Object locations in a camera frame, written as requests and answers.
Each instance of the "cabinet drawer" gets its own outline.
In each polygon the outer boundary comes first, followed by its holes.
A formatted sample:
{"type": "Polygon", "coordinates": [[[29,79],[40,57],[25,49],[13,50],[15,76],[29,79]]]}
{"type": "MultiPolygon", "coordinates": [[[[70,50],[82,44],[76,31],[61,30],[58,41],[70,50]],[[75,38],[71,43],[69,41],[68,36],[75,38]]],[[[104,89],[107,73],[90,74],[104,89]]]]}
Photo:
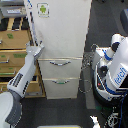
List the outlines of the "cabinet drawer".
{"type": "Polygon", "coordinates": [[[23,49],[30,39],[27,30],[7,30],[0,32],[0,40],[0,49],[23,49]]]}
{"type": "Polygon", "coordinates": [[[47,99],[77,98],[79,79],[43,80],[47,99]]]}
{"type": "MultiPolygon", "coordinates": [[[[8,84],[8,82],[0,82],[0,93],[7,91],[7,84],[8,84]]],[[[26,93],[40,92],[40,89],[41,88],[39,86],[39,78],[37,77],[35,81],[30,82],[26,93]]]]}
{"type": "Polygon", "coordinates": [[[26,50],[0,50],[1,66],[23,66],[26,50]]]}
{"type": "Polygon", "coordinates": [[[42,78],[68,78],[79,77],[82,59],[65,60],[39,60],[42,78]]]}
{"type": "Polygon", "coordinates": [[[14,77],[22,67],[0,67],[0,77],[14,77]]]}

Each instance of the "floor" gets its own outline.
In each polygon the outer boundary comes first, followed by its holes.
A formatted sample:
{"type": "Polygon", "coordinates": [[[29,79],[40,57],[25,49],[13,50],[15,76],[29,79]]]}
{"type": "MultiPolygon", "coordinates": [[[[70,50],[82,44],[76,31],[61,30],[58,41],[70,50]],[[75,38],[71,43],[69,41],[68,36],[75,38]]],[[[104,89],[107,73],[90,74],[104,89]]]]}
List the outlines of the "floor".
{"type": "MultiPolygon", "coordinates": [[[[92,0],[89,31],[85,45],[84,58],[93,56],[91,46],[108,47],[115,33],[126,36],[120,22],[120,12],[128,8],[128,1],[92,0]]],[[[81,71],[80,90],[77,99],[47,100],[46,98],[22,99],[23,115],[16,128],[36,128],[45,125],[79,125],[83,128],[93,128],[90,116],[97,116],[101,128],[105,118],[101,114],[100,104],[95,100],[90,90],[90,63],[85,59],[81,71]]]]}

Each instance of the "drawer handle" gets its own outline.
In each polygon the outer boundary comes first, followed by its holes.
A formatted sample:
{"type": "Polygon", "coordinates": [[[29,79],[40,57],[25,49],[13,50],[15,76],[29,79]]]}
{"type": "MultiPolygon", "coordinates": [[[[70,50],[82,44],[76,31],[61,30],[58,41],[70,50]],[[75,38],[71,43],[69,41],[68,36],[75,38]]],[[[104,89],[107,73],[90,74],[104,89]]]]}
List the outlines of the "drawer handle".
{"type": "Polygon", "coordinates": [[[0,73],[0,75],[15,75],[16,71],[14,72],[8,72],[8,73],[0,73]]]}
{"type": "Polygon", "coordinates": [[[57,65],[57,66],[64,66],[66,64],[71,63],[70,61],[62,62],[62,63],[57,63],[55,61],[50,61],[51,64],[57,65]]]}
{"type": "Polygon", "coordinates": [[[1,87],[0,92],[3,92],[3,86],[1,87]]]}
{"type": "Polygon", "coordinates": [[[7,59],[7,61],[0,61],[0,64],[8,63],[8,62],[9,62],[9,59],[7,59]]]}
{"type": "Polygon", "coordinates": [[[66,84],[70,81],[69,80],[53,80],[52,82],[54,82],[56,84],[66,84]]]}

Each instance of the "white cabinet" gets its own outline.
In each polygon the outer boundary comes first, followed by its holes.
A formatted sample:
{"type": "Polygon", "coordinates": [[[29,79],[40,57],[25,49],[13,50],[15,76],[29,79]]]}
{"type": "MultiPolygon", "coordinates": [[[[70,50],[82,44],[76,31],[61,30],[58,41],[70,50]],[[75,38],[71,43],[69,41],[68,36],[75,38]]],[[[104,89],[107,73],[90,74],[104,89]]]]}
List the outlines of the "white cabinet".
{"type": "Polygon", "coordinates": [[[24,2],[30,28],[33,31],[30,16],[32,12],[37,40],[42,41],[45,46],[39,58],[39,65],[47,98],[76,98],[91,0],[30,0],[29,3],[28,0],[24,0],[24,2]],[[75,80],[63,86],[51,82],[52,79],[68,78],[75,80]]]}

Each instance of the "robot label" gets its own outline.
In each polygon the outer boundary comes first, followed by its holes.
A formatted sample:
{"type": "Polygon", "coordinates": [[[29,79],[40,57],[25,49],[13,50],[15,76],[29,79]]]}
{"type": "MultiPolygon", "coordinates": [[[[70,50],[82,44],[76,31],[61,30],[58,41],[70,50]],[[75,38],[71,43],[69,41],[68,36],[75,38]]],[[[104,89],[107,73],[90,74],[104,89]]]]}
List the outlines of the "robot label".
{"type": "Polygon", "coordinates": [[[122,81],[124,80],[125,76],[127,74],[127,70],[125,68],[120,68],[119,73],[117,74],[117,77],[114,78],[114,81],[120,85],[122,81]]]}

